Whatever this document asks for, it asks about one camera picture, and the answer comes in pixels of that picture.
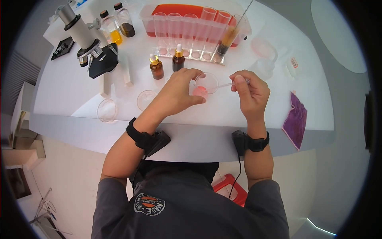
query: glass bottle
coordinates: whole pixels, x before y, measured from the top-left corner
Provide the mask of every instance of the glass bottle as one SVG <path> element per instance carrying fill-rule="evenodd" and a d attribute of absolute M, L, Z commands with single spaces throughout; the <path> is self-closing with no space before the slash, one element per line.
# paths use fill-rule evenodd
<path fill-rule="evenodd" d="M 134 36 L 135 30 L 133 27 L 133 22 L 131 21 L 129 11 L 126 8 L 122 7 L 122 3 L 115 4 L 114 9 L 115 11 L 113 15 L 119 23 L 119 27 L 121 29 L 122 34 L 125 37 Z"/>
<path fill-rule="evenodd" d="M 179 71 L 185 66 L 185 57 L 183 56 L 182 44 L 178 44 L 175 55 L 172 57 L 172 70 Z"/>
<path fill-rule="evenodd" d="M 105 35 L 107 42 L 116 43 L 117 45 L 122 43 L 121 34 L 114 22 L 114 19 L 109 15 L 107 10 L 103 10 L 100 14 L 102 19 L 101 31 Z"/>
<path fill-rule="evenodd" d="M 158 59 L 157 55 L 150 54 L 150 70 L 152 73 L 152 77 L 154 77 L 155 80 L 160 80 L 165 76 L 163 72 L 163 65 L 162 62 Z"/>

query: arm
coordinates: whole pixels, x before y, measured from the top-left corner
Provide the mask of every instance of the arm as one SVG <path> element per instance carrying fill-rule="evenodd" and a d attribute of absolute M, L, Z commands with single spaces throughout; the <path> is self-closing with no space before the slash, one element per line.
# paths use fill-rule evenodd
<path fill-rule="evenodd" d="M 270 94 L 268 85 L 255 73 L 247 70 L 235 72 L 230 78 L 235 81 L 236 86 L 232 86 L 232 91 L 238 92 L 240 109 L 247 119 L 247 134 L 253 139 L 266 138 L 264 111 Z M 248 189 L 259 181 L 272 179 L 273 157 L 269 145 L 260 152 L 247 150 L 244 168 L 248 178 Z"/>
<path fill-rule="evenodd" d="M 134 121 L 134 128 L 139 132 L 153 134 L 158 125 L 167 116 L 177 114 L 195 104 L 206 102 L 202 96 L 188 94 L 189 82 L 202 71 L 182 68 L 174 72 L 165 86 Z M 102 168 L 101 180 L 115 178 L 126 187 L 127 178 L 135 171 L 143 156 L 143 149 L 124 132 L 106 155 Z"/>

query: label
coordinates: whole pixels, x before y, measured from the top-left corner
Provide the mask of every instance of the label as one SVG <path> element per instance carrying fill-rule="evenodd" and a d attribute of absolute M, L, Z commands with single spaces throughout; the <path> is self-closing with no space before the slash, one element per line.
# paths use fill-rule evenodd
<path fill-rule="evenodd" d="M 294 57 L 292 57 L 290 59 L 290 62 L 292 63 L 292 66 L 293 66 L 294 69 L 296 69 L 298 67 L 297 61 L 296 61 L 296 59 Z"/>

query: sleeve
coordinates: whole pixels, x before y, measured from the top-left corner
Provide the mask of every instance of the sleeve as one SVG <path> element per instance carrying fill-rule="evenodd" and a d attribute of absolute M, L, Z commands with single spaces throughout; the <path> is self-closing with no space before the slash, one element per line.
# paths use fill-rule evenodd
<path fill-rule="evenodd" d="M 273 180 L 255 183 L 248 192 L 245 208 L 259 218 L 270 238 L 289 238 L 289 227 L 280 187 Z"/>
<path fill-rule="evenodd" d="M 113 178 L 102 179 L 98 183 L 91 238 L 107 238 L 125 214 L 128 204 L 126 189 L 121 182 Z"/>

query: purple cloth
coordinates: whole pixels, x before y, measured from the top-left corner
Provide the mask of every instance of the purple cloth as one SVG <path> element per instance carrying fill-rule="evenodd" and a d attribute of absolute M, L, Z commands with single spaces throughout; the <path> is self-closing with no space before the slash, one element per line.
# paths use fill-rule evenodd
<path fill-rule="evenodd" d="M 293 92 L 290 93 L 290 103 L 292 109 L 290 109 L 282 129 L 296 149 L 300 151 L 305 132 L 307 110 Z"/>

